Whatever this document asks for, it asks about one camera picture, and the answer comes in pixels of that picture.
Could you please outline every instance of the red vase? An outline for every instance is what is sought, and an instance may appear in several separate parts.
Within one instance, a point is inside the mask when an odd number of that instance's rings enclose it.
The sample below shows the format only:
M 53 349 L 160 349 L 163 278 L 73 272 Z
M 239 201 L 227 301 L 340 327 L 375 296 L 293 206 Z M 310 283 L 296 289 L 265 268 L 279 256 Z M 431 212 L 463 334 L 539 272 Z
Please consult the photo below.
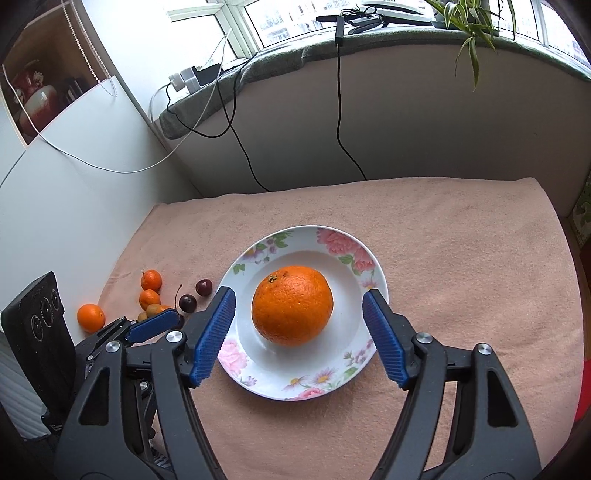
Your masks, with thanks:
M 51 85 L 43 85 L 43 74 L 35 68 L 37 62 L 38 60 L 29 62 L 14 77 L 12 85 L 17 91 L 17 95 L 31 117 L 33 124 L 41 131 L 49 122 L 57 117 L 61 111 L 61 106 L 56 89 Z M 37 132 L 24 112 L 21 112 L 18 123 L 23 133 L 29 137 L 37 136 Z

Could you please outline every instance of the metal screw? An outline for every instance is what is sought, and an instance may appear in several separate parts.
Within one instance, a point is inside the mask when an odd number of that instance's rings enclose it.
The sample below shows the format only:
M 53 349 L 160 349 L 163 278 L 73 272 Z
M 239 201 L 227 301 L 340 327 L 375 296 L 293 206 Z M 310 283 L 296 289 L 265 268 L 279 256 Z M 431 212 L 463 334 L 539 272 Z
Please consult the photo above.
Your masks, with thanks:
M 120 346 L 121 344 L 117 340 L 113 340 L 112 342 L 107 343 L 105 350 L 107 350 L 109 353 L 113 353 L 119 350 Z
M 433 337 L 430 333 L 426 332 L 418 332 L 417 333 L 417 342 L 419 343 L 431 343 L 433 341 Z
M 183 338 L 183 334 L 182 332 L 179 332 L 178 330 L 173 330 L 172 332 L 168 332 L 167 336 L 166 336 L 166 340 L 167 342 L 170 343 L 177 343 L 180 342 Z
M 488 343 L 479 343 L 478 352 L 482 355 L 490 355 L 492 353 L 492 348 Z

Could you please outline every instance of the speaker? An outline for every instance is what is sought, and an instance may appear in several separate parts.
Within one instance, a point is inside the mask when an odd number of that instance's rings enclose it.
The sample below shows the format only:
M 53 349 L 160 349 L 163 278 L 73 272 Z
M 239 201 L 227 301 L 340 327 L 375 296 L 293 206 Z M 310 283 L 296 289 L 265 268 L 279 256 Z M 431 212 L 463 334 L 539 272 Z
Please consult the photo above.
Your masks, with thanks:
M 76 351 L 54 273 L 25 288 L 0 321 L 22 371 L 50 413 L 50 423 L 63 423 L 72 406 Z

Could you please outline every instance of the pink flower pattern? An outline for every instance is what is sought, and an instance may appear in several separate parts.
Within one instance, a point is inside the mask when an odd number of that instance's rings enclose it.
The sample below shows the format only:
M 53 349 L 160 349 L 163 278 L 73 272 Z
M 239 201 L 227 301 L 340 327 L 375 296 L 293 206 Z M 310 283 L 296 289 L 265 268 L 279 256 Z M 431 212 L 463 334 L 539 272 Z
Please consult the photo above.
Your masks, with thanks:
M 353 268 L 358 272 L 365 272 L 375 268 L 374 261 L 369 256 L 369 253 L 365 248 L 359 247 L 355 251 L 355 256 L 353 257 Z
M 331 255 L 351 254 L 359 248 L 359 244 L 351 237 L 326 228 L 319 228 L 316 238 L 318 243 L 326 245 Z
M 324 395 L 326 392 L 321 388 L 317 387 L 310 387 L 306 388 L 303 392 L 301 392 L 298 396 L 293 398 L 288 398 L 288 400 L 307 400 L 308 398 L 319 397 L 320 395 Z
M 236 340 L 225 340 L 217 359 L 226 372 L 233 377 L 240 375 L 240 372 L 243 368 L 246 368 L 248 363 L 246 353 L 240 351 Z
M 326 245 L 326 249 L 331 255 L 338 255 L 341 263 L 350 265 L 355 275 L 360 276 L 363 272 L 370 271 L 371 278 L 365 280 L 367 285 L 364 286 L 368 290 L 375 287 L 375 262 L 362 245 L 348 235 L 326 228 L 317 230 L 316 239 L 321 245 Z

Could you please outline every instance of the white plate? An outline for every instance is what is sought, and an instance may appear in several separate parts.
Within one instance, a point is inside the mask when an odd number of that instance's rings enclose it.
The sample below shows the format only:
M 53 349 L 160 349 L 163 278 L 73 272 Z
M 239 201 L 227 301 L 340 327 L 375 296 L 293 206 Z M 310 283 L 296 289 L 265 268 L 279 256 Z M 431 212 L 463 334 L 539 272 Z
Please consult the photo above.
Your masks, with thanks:
M 298 347 L 266 340 L 251 316 L 258 284 L 288 265 L 322 273 L 335 305 L 322 333 Z M 236 293 L 236 316 L 217 358 L 237 383 L 257 395 L 306 400 L 327 394 L 357 375 L 375 353 L 361 302 L 372 288 L 388 301 L 386 278 L 371 251 L 348 233 L 314 225 L 281 230 L 238 257 L 220 285 Z

